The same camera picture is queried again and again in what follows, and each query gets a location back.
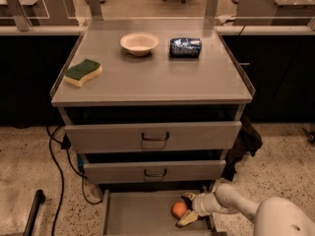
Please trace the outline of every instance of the floor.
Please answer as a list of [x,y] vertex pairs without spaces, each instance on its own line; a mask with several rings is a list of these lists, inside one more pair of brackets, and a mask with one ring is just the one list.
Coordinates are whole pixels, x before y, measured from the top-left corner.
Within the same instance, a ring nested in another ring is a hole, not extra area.
[[[206,1],[187,0],[183,5],[178,0],[107,0],[101,6],[106,17],[199,17],[205,13]],[[75,3],[79,18],[89,14],[84,0]],[[218,14],[233,15],[235,6],[229,0],[220,0]],[[247,154],[236,164],[233,181],[220,179],[217,184],[227,182],[258,203],[270,196],[287,198],[315,221],[315,146],[308,143],[302,132],[302,128],[313,127],[309,123],[254,123],[254,127],[262,136],[263,146],[254,157]],[[63,136],[61,128],[54,137],[61,141]],[[51,151],[45,127],[0,127],[1,236],[24,231],[38,189],[43,190],[46,201],[39,209],[33,235],[51,234],[62,183],[53,157],[60,164],[65,187],[55,235],[99,235],[101,204],[90,205],[85,200],[82,178],[72,170],[67,151],[54,141]],[[76,165],[71,149],[69,157]],[[84,182],[84,191],[89,201],[98,202],[98,192],[89,181]],[[240,214],[214,217],[217,231],[226,231],[228,236],[252,235],[252,224]]]

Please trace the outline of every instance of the black cloth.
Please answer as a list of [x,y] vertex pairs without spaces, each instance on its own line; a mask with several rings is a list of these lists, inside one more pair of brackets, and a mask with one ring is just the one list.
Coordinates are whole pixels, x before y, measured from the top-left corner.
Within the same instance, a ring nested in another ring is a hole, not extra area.
[[242,127],[238,133],[236,141],[232,149],[229,149],[225,162],[226,166],[222,173],[222,178],[232,181],[235,170],[235,164],[243,159],[246,152],[250,152],[251,156],[255,156],[256,151],[262,146],[262,138],[260,134],[252,126],[247,116],[241,118]]

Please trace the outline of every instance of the drawer handle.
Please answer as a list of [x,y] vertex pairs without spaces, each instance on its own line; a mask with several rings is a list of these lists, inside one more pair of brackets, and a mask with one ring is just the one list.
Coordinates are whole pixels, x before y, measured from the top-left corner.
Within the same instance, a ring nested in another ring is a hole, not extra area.
[[164,177],[166,175],[167,171],[164,169],[164,172],[162,174],[148,174],[147,170],[145,169],[145,176],[146,177]]
[[166,132],[165,137],[163,138],[146,138],[145,133],[142,133],[142,140],[144,141],[149,141],[149,142],[153,142],[153,141],[166,141],[169,139],[169,133]]

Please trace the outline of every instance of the robotic hand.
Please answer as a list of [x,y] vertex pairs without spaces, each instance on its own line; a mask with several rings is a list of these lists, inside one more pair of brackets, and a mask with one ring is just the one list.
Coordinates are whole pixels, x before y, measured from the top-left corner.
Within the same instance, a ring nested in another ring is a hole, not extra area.
[[185,193],[183,198],[191,206],[178,220],[178,226],[188,225],[213,212],[241,212],[254,223],[254,236],[315,235],[315,223],[298,206],[283,198],[271,197],[257,204],[227,184],[219,185],[213,193]]

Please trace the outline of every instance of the orange ball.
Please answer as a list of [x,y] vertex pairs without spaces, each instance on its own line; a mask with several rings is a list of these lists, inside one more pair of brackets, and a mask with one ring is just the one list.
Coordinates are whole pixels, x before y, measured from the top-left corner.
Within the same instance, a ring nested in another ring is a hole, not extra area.
[[171,214],[176,217],[177,219],[181,218],[186,210],[187,210],[187,205],[183,202],[175,202],[173,206],[171,207]]

